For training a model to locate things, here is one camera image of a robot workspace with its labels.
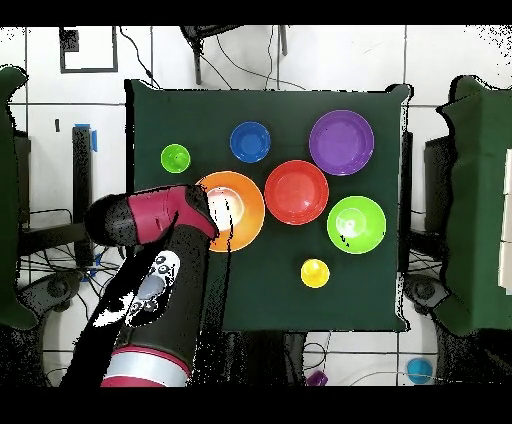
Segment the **red bowl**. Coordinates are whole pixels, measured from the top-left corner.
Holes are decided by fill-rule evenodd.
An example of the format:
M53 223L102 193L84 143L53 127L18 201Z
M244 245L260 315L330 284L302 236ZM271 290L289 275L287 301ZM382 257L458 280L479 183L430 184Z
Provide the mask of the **red bowl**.
M329 186L315 165L291 160L270 173L264 196L268 210L279 221L302 225L322 213L329 198Z

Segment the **table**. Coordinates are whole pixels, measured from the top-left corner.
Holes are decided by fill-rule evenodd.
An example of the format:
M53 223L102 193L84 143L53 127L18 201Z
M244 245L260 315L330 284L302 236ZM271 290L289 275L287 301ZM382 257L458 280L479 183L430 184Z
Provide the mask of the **table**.
M308 140L318 118L334 109L350 109L370 123L375 150L367 166L345 177L326 175L330 195L313 222L290 226L267 210L263 229L246 248L232 254L223 328L227 331L404 331L395 315L398 250L398 174L401 104L407 85L387 92L274 92L153 90L127 80L127 190L168 184L194 184L212 172L232 170L251 178L263 192L279 164L312 162ZM269 130L269 154L256 164L234 157L233 129L243 121ZM179 143L191 154L190 167L170 174L160 164L165 146ZM327 215L342 198L364 195L382 207L387 233L363 255L337 249L327 235ZM331 271L326 286L313 290L300 280L304 260L316 257ZM220 290L227 255L210 253L207 294Z
M512 296L498 286L512 98L510 90L491 89L481 81L456 78L450 102L441 108L458 157L451 171L453 203L446 226L450 256L444 282L451 296L434 313L458 336L482 328L512 329Z

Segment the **blue bowl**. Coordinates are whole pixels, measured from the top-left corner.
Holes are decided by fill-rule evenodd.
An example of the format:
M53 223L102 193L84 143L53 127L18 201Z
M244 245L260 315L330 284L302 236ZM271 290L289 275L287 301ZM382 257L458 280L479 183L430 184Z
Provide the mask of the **blue bowl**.
M432 364L424 358L414 358L407 363L409 380L414 384L428 383L432 377Z
M243 122L234 129L229 145L233 154L242 162L258 162L270 150L270 134L258 122Z

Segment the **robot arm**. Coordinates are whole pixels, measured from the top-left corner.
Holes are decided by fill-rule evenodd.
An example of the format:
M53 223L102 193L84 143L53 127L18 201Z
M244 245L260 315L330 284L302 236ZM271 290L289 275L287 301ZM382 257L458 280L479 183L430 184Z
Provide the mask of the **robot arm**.
M106 287L61 386L183 386L192 370L210 240L218 235L206 194L199 186L172 186L108 196L91 206L86 226L104 245L145 246ZM125 345L112 352L123 327Z

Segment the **purple bowl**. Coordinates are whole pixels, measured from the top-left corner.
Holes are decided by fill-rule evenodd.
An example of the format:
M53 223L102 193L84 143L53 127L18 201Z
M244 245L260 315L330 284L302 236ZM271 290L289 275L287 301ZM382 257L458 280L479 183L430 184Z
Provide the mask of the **purple bowl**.
M373 153L370 124L351 110L333 110L311 130L309 151L316 165L331 175L351 175L362 169Z

